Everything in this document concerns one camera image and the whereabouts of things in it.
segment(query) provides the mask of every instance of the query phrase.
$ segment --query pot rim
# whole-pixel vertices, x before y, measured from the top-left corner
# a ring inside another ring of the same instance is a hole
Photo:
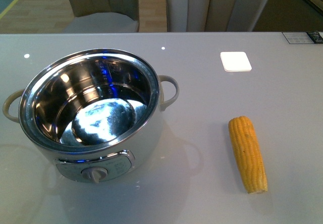
[[[121,134],[117,138],[100,143],[97,145],[89,145],[89,146],[68,146],[56,141],[49,139],[45,136],[42,131],[39,129],[36,123],[34,109],[36,107],[35,100],[37,98],[38,93],[41,91],[41,86],[44,82],[47,82],[50,79],[50,76],[58,73],[60,69],[63,69],[65,66],[69,66],[71,64],[76,64],[81,58],[90,58],[93,56],[100,57],[113,57],[123,60],[124,62],[131,63],[137,69],[139,69],[149,82],[149,86],[151,87],[150,101],[147,106],[147,110],[142,118],[134,124],[128,131]],[[56,151],[63,154],[70,155],[81,155],[81,154],[91,154],[98,151],[102,151],[108,149],[112,146],[120,145],[124,141],[131,138],[135,135],[141,128],[143,128],[152,117],[156,108],[159,105],[159,96],[160,96],[160,82],[158,75],[152,66],[143,58],[130,53],[128,51],[113,49],[113,48],[94,48],[79,51],[70,55],[67,55],[40,71],[28,84],[26,87],[19,104],[19,121],[20,126],[27,137],[37,144],[38,146],[45,148],[50,151]]]

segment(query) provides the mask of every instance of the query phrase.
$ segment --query chair seat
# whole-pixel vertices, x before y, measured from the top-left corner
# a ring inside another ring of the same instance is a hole
[[[63,33],[127,33],[138,32],[139,22],[114,12],[75,17]]]

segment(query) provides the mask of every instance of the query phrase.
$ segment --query wooden floor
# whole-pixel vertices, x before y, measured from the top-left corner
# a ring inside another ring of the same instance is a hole
[[[165,0],[139,0],[139,32],[166,32]],[[73,20],[68,0],[18,0],[0,19],[0,33],[61,33]]]

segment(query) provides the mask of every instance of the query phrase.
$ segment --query table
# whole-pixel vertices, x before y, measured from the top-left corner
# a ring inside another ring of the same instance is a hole
[[[322,44],[289,44],[280,32],[0,35],[1,104],[50,63],[101,47],[178,81],[160,142],[137,170],[78,183],[1,114],[1,223],[322,223]],[[222,51],[246,52],[252,70],[226,72]],[[240,180],[228,121],[242,115],[257,132],[267,193],[248,195]]]

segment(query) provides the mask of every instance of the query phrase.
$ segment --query stainless steel inner pot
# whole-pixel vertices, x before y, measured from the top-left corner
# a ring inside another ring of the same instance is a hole
[[[152,115],[158,76],[143,59],[116,49],[76,53],[27,86],[19,118],[25,133],[50,150],[82,153],[126,139]]]

